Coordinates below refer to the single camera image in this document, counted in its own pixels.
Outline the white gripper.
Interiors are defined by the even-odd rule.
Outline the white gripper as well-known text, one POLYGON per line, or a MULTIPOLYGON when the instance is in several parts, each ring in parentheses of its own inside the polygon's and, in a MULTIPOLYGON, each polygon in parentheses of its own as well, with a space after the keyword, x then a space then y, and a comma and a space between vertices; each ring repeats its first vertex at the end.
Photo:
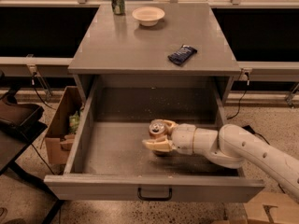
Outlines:
MULTIPOLYGON (((168 134, 177 126, 173 120, 162 119, 166 124, 168 134)), ((176 152, 183 155, 193 154, 193 138, 196 131, 196 127, 190 124, 180 124, 177 126, 172 134, 172 141, 166 136, 161 136, 156 139, 146 139, 142 141, 142 144, 149 150, 159 152, 176 152)))

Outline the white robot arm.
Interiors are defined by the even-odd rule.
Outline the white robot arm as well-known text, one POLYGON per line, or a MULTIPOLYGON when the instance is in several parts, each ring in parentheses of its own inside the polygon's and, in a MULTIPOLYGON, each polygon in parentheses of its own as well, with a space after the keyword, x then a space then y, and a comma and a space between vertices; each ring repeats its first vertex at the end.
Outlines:
POLYGON ((149 125, 149 138, 143 141, 143 145, 157 152, 202 155, 231 169, 249 161, 299 198, 299 160, 237 125, 225 124, 216 131, 155 119, 149 125))

